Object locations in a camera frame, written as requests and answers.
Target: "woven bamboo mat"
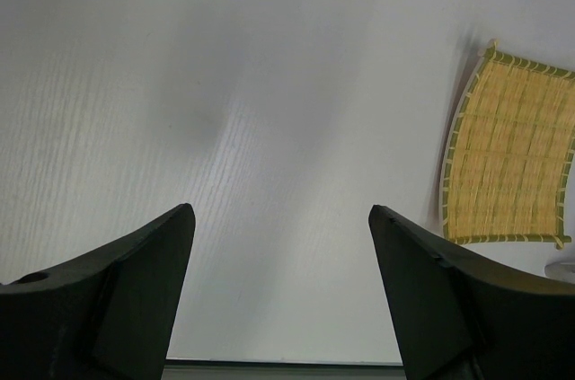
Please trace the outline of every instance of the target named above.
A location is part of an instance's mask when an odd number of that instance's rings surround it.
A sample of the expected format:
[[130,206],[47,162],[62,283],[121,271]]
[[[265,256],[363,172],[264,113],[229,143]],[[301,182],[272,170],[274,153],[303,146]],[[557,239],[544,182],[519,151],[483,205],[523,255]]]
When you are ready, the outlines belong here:
[[570,242],[575,73],[496,50],[482,56],[452,124],[441,215],[455,243]]

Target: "green trim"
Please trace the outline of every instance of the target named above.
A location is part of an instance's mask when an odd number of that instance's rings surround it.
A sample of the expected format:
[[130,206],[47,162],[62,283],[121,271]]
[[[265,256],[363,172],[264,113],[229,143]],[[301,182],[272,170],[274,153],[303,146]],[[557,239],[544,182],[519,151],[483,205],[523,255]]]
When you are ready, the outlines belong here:
[[571,242],[571,237],[565,234],[486,234],[474,236],[460,236],[450,239],[451,242],[458,245],[467,243],[555,243],[558,249],[563,245]]
[[555,66],[548,66],[546,64],[537,63],[536,61],[531,61],[521,57],[515,57],[513,55],[506,54],[505,52],[501,52],[496,48],[496,44],[492,45],[490,48],[487,48],[484,54],[485,59],[495,63],[505,64],[507,66],[515,66],[532,72],[543,73],[549,76],[561,77],[568,80],[575,79],[575,72],[571,70]]
[[553,234],[491,234],[491,235],[475,235],[475,236],[461,236],[457,238],[449,238],[449,225],[448,225],[448,201],[449,201],[449,191],[451,189],[451,170],[453,157],[455,155],[455,149],[457,144],[457,138],[459,136],[459,130],[463,122],[465,111],[469,105],[469,100],[475,91],[475,87],[487,65],[488,62],[495,62],[507,66],[516,66],[524,70],[529,70],[536,73],[543,73],[545,75],[560,77],[566,80],[575,80],[575,72],[566,70],[563,68],[558,68],[554,66],[548,66],[546,64],[537,63],[535,61],[530,61],[525,58],[515,57],[504,52],[500,52],[497,49],[497,42],[493,42],[483,53],[482,61],[479,67],[473,74],[473,78],[470,79],[467,87],[464,91],[464,96],[461,99],[461,104],[459,110],[455,115],[455,120],[452,123],[452,131],[450,133],[449,145],[445,154],[444,171],[442,182],[439,184],[440,190],[442,190],[442,205],[441,205],[441,215],[443,218],[443,235],[446,239],[458,243],[494,243],[494,242],[549,242],[555,243],[558,249],[563,248],[565,243],[570,243],[571,238],[564,234],[564,224],[563,224],[563,214],[564,214],[564,204],[565,204],[565,192],[567,190],[567,180],[569,177],[569,171],[573,163],[573,158],[575,156],[575,128],[571,133],[571,147],[567,151],[565,156],[565,163],[562,168],[562,174],[559,181],[559,189],[557,190],[556,198],[556,221],[557,221],[557,235]]

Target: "bamboo mat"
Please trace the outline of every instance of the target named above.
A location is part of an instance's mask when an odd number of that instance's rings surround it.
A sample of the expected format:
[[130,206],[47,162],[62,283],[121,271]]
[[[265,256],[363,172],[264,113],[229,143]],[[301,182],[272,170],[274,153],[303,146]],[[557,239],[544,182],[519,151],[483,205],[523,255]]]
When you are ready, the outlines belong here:
[[575,150],[575,73],[486,49],[443,165],[443,234],[455,243],[555,242]]

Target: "white surface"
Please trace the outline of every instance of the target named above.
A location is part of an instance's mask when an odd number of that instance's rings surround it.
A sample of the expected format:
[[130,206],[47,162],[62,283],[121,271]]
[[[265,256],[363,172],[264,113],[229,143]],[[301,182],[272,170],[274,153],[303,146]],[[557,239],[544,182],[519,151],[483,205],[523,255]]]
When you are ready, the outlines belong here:
[[[400,361],[367,227],[436,230],[469,55],[575,0],[0,0],[0,280],[193,204],[172,358]],[[552,244],[474,247],[541,274]]]

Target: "black plastic piece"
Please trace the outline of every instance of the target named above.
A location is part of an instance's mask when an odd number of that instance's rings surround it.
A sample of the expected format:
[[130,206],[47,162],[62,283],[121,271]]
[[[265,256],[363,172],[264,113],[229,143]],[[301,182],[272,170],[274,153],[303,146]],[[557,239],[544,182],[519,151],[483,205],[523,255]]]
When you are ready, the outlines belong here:
[[195,218],[180,205],[136,232],[0,287],[0,378],[157,380]]
[[373,207],[369,225],[410,380],[575,378],[575,286],[514,270]]

